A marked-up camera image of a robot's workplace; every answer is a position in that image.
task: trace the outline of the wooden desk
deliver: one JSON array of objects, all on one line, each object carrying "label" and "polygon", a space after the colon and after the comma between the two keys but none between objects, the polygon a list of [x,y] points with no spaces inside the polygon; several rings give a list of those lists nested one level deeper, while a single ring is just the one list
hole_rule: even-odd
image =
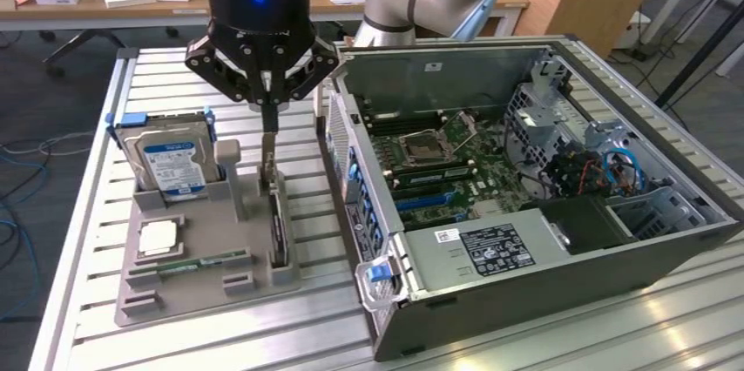
[{"label": "wooden desk", "polygon": [[[497,0],[493,17],[501,17],[497,35],[513,33],[526,0]],[[203,25],[208,21],[207,0],[188,3],[148,3],[107,9],[103,0],[80,0],[77,5],[37,5],[35,1],[15,6],[13,0],[0,0],[0,30],[71,30]],[[361,20],[363,4],[337,5],[330,0],[310,0],[314,21]]]}]

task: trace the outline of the slotted metal table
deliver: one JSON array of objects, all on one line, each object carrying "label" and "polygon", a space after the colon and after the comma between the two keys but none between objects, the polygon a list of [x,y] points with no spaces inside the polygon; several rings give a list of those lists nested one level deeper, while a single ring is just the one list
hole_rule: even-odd
[{"label": "slotted metal table", "polygon": [[[622,99],[744,205],[741,178],[652,103],[572,46]],[[132,172],[104,134],[109,112],[178,113],[210,106],[220,138],[242,144],[240,169],[259,163],[260,119],[183,65],[184,49],[121,50],[103,105],[59,270],[31,359],[39,370],[501,370],[744,369],[744,239],[689,260],[656,285],[517,326],[377,363],[330,198],[314,128],[314,101],[280,116],[278,162],[287,178],[302,289],[176,320],[120,328],[113,300]],[[608,112],[590,95],[593,116]]]}]

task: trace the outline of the power supply label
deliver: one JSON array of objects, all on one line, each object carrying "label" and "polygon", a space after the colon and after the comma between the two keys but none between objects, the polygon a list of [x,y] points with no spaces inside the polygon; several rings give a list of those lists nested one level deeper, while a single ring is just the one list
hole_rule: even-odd
[{"label": "power supply label", "polygon": [[462,232],[461,240],[475,271],[483,277],[534,265],[533,256],[510,223]]}]

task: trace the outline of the desk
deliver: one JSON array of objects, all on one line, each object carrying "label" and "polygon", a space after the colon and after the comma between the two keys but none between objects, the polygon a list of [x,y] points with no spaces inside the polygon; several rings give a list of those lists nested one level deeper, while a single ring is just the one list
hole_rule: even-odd
[{"label": "desk", "polygon": [[[510,36],[526,0],[497,0],[491,16],[499,17],[498,36]],[[160,2],[107,9],[103,0],[80,0],[77,5],[37,5],[33,1],[15,7],[13,0],[0,0],[0,30],[73,30],[131,27],[204,25],[207,0],[188,3]],[[330,0],[310,0],[314,21],[354,21],[363,16],[363,4],[337,5]]]},{"label": "desk", "polygon": [[[617,72],[580,44],[566,44],[630,107],[733,196],[741,178],[712,159]],[[290,197],[302,289],[258,302],[125,328],[113,324],[133,178],[105,136],[105,114],[215,112],[220,138],[240,141],[242,172],[260,163],[260,118],[183,65],[184,48],[127,53],[112,71],[29,369],[354,371],[414,369],[744,369],[744,234],[690,259],[641,291],[530,320],[407,358],[375,363],[315,139],[314,103],[280,114],[276,163]],[[594,92],[572,97],[589,115],[612,117]]]}]

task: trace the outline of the blue cable on floor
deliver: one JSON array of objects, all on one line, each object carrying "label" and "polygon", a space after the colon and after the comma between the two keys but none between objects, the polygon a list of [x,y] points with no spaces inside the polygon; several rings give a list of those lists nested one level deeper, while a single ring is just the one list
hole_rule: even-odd
[{"label": "blue cable on floor", "polygon": [[[21,204],[27,199],[29,199],[36,194],[36,192],[39,192],[41,187],[47,184],[47,177],[48,177],[48,171],[49,170],[47,169],[47,167],[44,165],[28,164],[28,163],[24,163],[24,162],[19,162],[17,160],[9,159],[4,155],[0,155],[0,160],[4,160],[5,162],[8,162],[12,165],[28,166],[28,167],[40,169],[40,171],[41,171],[41,179],[39,181],[39,184],[36,185],[36,188],[25,196],[23,196],[13,203],[0,201],[0,208],[9,211],[9,207]],[[23,307],[25,307],[25,305],[28,305],[28,303],[36,298],[36,296],[39,294],[39,288],[40,288],[40,273],[39,273],[39,261],[36,260],[36,251],[33,251],[33,244],[31,242],[31,237],[29,237],[28,233],[25,232],[23,227],[11,220],[0,220],[0,225],[7,225],[7,226],[12,227],[15,229],[15,231],[19,233],[19,239],[23,240],[23,244],[25,245],[25,249],[28,250],[28,254],[29,254],[29,258],[31,258],[31,270],[33,272],[33,284],[32,284],[32,287],[31,287],[31,292],[28,293],[25,298],[15,305],[15,307],[11,308],[7,312],[4,312],[0,315],[0,322],[3,322],[5,319],[8,319],[15,314],[15,312],[17,312]]]},{"label": "blue cable on floor", "polygon": [[17,166],[28,166],[31,168],[36,168],[36,169],[41,170],[41,179],[40,179],[39,184],[36,185],[36,188],[33,189],[33,191],[31,191],[21,199],[15,201],[13,203],[11,203],[11,202],[5,203],[8,206],[16,206],[16,205],[21,204],[27,199],[29,199],[33,196],[33,194],[36,194],[36,192],[40,191],[41,187],[47,184],[47,176],[48,176],[49,170],[47,169],[47,167],[44,165],[19,162],[17,160],[13,160],[4,155],[0,155],[0,159],[4,160],[9,164],[13,164],[13,165],[17,165]]},{"label": "blue cable on floor", "polygon": [[0,220],[0,224],[15,228],[15,230],[17,231],[20,239],[23,239],[23,244],[25,245],[25,249],[28,250],[28,254],[29,254],[29,258],[31,258],[31,269],[33,271],[33,286],[31,287],[31,292],[25,296],[25,298],[15,305],[15,307],[11,308],[11,310],[8,310],[7,312],[4,312],[3,315],[0,315],[0,321],[4,321],[36,297],[36,295],[39,293],[39,286],[40,286],[40,274],[39,274],[39,262],[36,260],[36,252],[33,251],[33,244],[31,243],[31,238],[28,236],[28,233],[25,232],[25,230],[23,230],[23,228],[17,224],[15,224],[9,220]]}]

